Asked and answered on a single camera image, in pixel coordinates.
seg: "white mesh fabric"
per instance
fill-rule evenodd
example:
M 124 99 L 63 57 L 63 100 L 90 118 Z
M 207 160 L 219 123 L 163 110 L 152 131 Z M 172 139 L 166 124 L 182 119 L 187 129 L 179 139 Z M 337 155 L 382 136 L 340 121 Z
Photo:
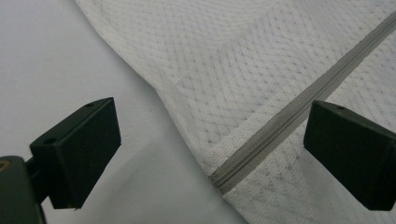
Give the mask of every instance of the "white mesh fabric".
M 159 93 L 211 175 L 396 9 L 395 0 L 77 0 Z
M 328 102 L 396 132 L 396 32 Z M 225 195 L 250 223 L 396 223 L 396 210 L 363 207 L 303 146 L 306 122 Z

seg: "zipper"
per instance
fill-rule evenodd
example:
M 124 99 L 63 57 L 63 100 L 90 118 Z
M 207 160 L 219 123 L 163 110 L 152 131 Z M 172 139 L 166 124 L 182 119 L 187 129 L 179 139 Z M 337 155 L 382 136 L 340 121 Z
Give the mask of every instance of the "zipper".
M 214 186 L 222 194 L 235 187 L 307 119 L 314 100 L 325 100 L 329 97 L 363 59 L 395 30 L 396 12 L 393 12 L 224 162 L 210 176 Z

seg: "gray surface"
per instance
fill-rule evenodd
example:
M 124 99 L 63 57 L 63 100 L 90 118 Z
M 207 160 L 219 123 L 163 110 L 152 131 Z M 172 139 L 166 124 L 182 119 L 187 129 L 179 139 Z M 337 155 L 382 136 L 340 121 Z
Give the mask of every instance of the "gray surface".
M 122 146 L 81 210 L 49 223 L 244 223 L 182 141 L 155 91 L 70 0 L 0 3 L 0 156 L 90 101 L 114 96 Z

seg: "zipper teeth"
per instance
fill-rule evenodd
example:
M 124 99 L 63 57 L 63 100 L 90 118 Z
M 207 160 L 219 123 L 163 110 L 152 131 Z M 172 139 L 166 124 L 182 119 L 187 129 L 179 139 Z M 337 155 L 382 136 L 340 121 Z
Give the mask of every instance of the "zipper teeth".
M 368 34 L 354 49 L 346 54 L 338 61 L 328 72 L 317 79 L 310 87 L 297 96 L 283 109 L 276 117 L 272 125 L 267 124 L 259 130 L 251 139 L 249 139 L 238 151 L 232 155 L 220 168 L 212 175 L 214 185 L 220 189 L 222 193 L 226 193 L 233 188 L 245 176 L 239 176 L 238 179 L 232 180 L 242 169 L 249 165 L 249 171 L 245 171 L 245 175 L 250 173 L 266 155 L 277 146 L 267 147 L 274 142 L 281 143 L 287 136 L 282 133 L 287 131 L 291 133 L 297 126 L 308 116 L 309 108 L 316 99 L 327 98 L 341 82 L 361 63 L 361 61 L 376 47 L 382 40 L 391 34 L 396 28 L 396 12 L 390 14 L 380 25 L 378 25 L 370 34 Z M 257 164 L 250 163 L 259 154 L 265 152 L 265 157 Z

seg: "garment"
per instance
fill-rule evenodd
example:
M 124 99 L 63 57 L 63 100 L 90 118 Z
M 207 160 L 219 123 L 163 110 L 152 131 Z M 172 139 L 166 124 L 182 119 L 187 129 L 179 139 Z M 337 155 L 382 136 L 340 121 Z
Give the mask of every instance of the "garment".
M 396 1 L 77 2 L 156 89 L 203 171 L 248 222 L 396 222 L 393 211 L 365 209 L 304 150 L 303 117 L 236 181 L 223 178 L 233 178 L 224 171 L 261 133 L 309 102 L 307 90 L 372 42 L 375 28 L 395 23 Z M 395 132 L 396 33 L 389 33 L 320 97 Z

